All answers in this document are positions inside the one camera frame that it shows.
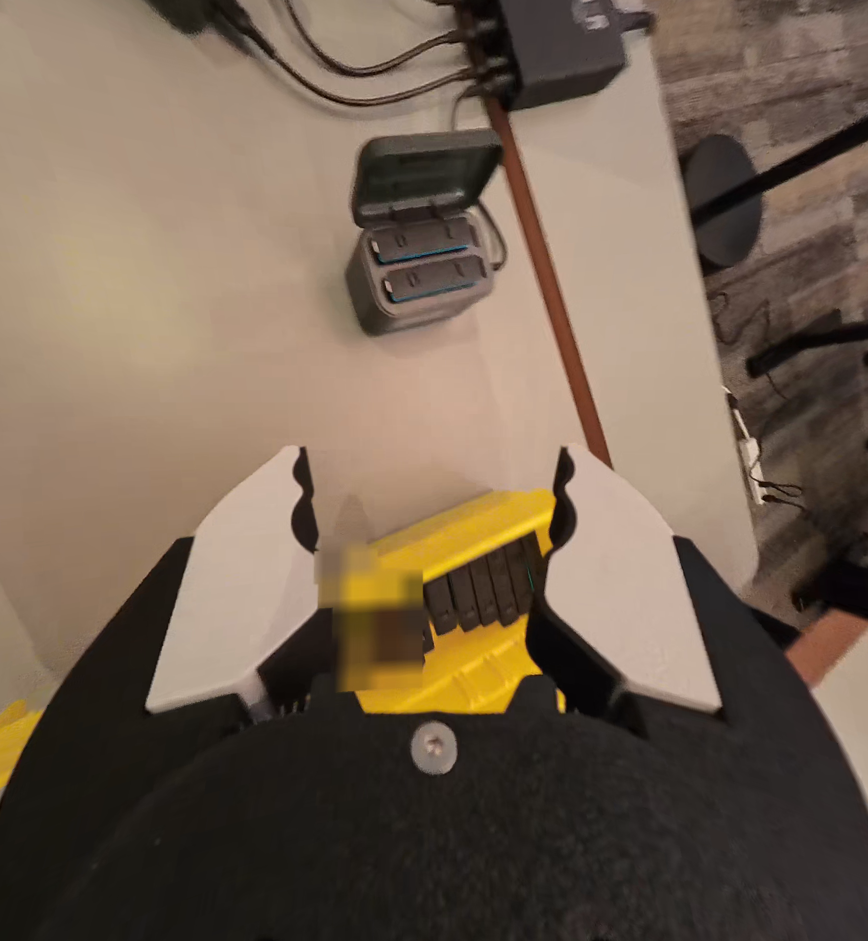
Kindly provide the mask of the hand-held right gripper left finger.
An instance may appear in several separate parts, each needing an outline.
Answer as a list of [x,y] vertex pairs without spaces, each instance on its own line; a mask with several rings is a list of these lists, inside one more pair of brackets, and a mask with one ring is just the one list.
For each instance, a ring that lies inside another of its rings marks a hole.
[[306,449],[287,446],[209,512],[146,696],[152,714],[234,695],[250,714],[301,712],[333,669],[318,605],[319,538]]

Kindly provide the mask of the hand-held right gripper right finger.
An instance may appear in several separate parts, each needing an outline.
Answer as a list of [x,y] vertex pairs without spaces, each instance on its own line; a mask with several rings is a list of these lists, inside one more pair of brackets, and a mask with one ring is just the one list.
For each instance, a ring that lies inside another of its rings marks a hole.
[[637,694],[719,712],[670,526],[583,446],[561,448],[553,494],[552,547],[534,590],[527,650],[566,708],[604,715]]

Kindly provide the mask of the yellow plastic bin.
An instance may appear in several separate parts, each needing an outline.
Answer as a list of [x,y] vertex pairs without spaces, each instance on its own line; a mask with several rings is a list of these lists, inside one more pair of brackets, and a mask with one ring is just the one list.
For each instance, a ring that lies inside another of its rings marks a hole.
[[[414,570],[424,583],[523,535],[537,533],[544,557],[555,497],[549,490],[494,492],[376,541],[381,566]],[[518,682],[537,666],[525,648],[526,617],[433,637],[423,679],[408,688],[360,691],[368,712],[502,712]]]

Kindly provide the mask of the black battery charger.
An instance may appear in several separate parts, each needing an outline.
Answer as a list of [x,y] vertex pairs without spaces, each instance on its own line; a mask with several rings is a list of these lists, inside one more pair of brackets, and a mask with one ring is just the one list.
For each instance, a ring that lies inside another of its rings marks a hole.
[[[346,288],[362,332],[370,337],[451,320],[488,297],[508,258],[506,242],[482,204],[504,147],[487,129],[373,138],[355,166],[350,215],[359,236],[346,265]],[[478,245],[462,252],[380,265],[369,245],[376,229],[431,219],[467,218]],[[381,276],[394,268],[479,256],[489,286],[393,305]]]

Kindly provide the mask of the row of black batteries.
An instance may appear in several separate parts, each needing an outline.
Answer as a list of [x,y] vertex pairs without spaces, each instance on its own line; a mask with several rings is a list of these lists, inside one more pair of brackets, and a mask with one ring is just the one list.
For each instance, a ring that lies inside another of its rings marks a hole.
[[538,534],[530,533],[425,582],[427,650],[455,629],[507,628],[528,616],[545,568]]

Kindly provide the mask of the black metal stand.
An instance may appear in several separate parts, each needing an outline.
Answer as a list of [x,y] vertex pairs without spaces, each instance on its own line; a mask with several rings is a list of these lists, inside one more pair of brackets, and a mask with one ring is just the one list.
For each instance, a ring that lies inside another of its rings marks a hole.
[[827,330],[799,331],[746,358],[746,375],[757,379],[806,352],[867,342],[868,320],[840,323]]
[[764,197],[868,144],[868,115],[793,156],[757,171],[732,135],[709,135],[679,162],[699,263],[712,276],[745,261],[757,243]]

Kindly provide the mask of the black usb hub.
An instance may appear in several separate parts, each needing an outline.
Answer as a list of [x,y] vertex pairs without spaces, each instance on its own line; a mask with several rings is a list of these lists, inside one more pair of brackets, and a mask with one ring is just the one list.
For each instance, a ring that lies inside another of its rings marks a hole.
[[507,112],[594,95],[628,65],[618,11],[609,1],[499,1],[501,55],[513,80]]

